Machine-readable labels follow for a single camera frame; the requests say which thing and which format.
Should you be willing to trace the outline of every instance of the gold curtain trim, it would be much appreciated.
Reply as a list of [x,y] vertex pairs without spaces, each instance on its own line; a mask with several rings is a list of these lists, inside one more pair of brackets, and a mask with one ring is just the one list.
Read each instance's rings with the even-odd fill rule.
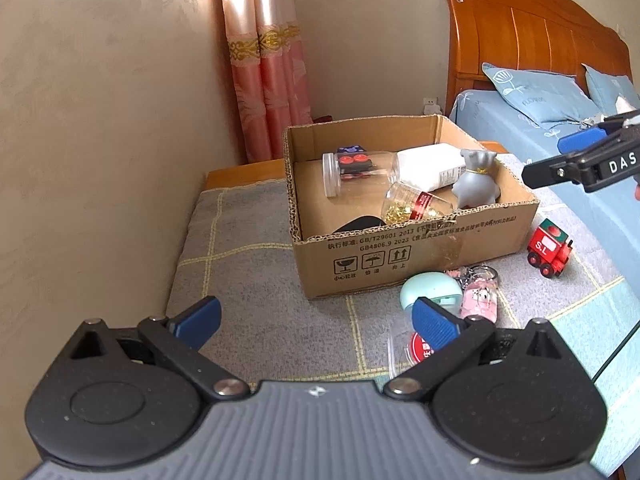
[[229,54],[231,61],[245,61],[260,59],[272,55],[289,46],[293,38],[300,36],[300,27],[294,23],[287,25],[269,25],[260,27],[258,36],[245,39],[229,39]]

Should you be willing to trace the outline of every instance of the blue pillow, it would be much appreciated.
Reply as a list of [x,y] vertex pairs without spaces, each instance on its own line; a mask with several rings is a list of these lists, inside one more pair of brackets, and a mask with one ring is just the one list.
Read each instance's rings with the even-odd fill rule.
[[537,124],[580,122],[601,113],[573,77],[482,63],[502,98]]
[[640,108],[640,97],[626,75],[607,75],[584,63],[582,65],[587,69],[587,88],[591,99],[603,114],[610,116],[618,113],[616,100],[619,96],[625,98],[633,108]]

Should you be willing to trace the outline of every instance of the plaid pattern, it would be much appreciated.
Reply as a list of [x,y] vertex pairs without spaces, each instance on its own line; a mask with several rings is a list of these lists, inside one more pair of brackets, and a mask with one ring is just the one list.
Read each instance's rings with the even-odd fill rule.
[[[521,173],[513,155],[498,159]],[[530,234],[549,218],[574,240],[574,251],[562,276],[552,280],[529,265],[525,250],[489,262],[500,274],[497,324],[521,328],[531,317],[552,320],[593,374],[640,317],[640,302],[584,224],[551,190],[536,194],[541,203]],[[216,295],[222,327],[201,352],[254,385],[260,379],[370,379],[382,385],[399,290],[307,300],[290,243],[286,184],[271,180],[201,194],[167,314]],[[640,400],[640,345],[634,343],[598,381],[610,422],[596,464],[607,474],[640,440],[632,429],[640,428],[640,420],[623,423],[640,419],[640,412],[631,413],[632,401]]]

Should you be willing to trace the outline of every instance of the pink curtain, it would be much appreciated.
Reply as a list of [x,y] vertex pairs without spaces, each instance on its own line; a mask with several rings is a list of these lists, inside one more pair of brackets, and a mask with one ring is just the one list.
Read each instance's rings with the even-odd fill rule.
[[249,162],[282,157],[282,132],[311,123],[293,0],[223,0]]

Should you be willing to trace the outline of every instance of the wooden headboard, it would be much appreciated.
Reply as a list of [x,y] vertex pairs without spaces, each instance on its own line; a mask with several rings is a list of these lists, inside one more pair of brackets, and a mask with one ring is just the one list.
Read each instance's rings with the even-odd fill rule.
[[631,75],[629,49],[616,31],[571,0],[447,0],[450,11],[446,113],[467,89],[494,89],[482,63],[577,75],[581,63]]

